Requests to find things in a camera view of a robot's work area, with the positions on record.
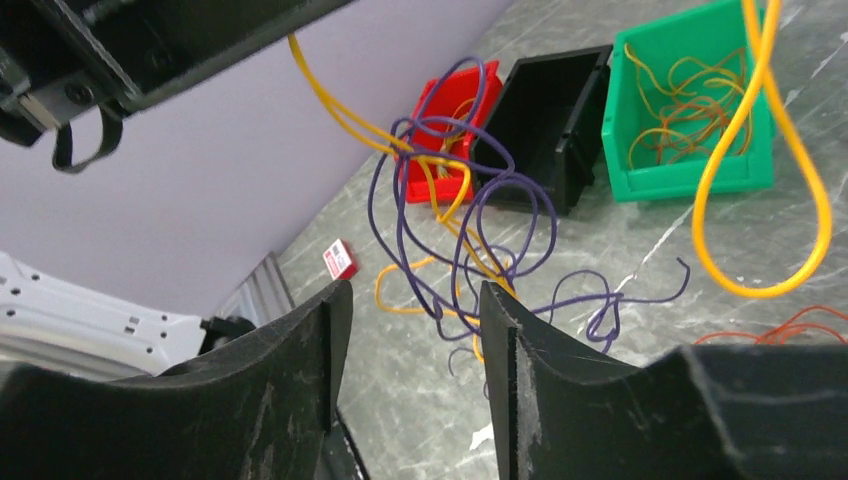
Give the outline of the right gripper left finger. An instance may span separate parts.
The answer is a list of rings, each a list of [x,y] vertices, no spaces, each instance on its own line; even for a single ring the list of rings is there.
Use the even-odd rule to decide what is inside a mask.
[[[335,281],[157,376],[1,367],[5,479],[319,479],[352,329]]]

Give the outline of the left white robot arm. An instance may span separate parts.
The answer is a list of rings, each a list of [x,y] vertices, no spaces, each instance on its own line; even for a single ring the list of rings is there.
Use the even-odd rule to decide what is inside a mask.
[[[338,10],[337,1],[5,1],[1,136],[54,132],[55,171],[118,147],[123,123]],[[1,257],[1,357],[93,380],[168,368],[293,309],[265,257],[220,316],[147,308]]]

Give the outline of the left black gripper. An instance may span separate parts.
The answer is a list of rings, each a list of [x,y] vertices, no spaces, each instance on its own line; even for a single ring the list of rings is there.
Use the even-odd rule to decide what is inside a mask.
[[[339,10],[289,0],[5,1],[1,137],[22,147],[55,133],[53,168],[84,171],[72,121],[98,111],[101,160],[126,118],[155,107]]]

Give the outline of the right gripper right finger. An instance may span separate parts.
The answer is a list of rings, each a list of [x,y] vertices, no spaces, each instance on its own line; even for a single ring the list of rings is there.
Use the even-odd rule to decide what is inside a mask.
[[[843,479],[847,350],[683,345],[645,367],[481,289],[503,479]]]

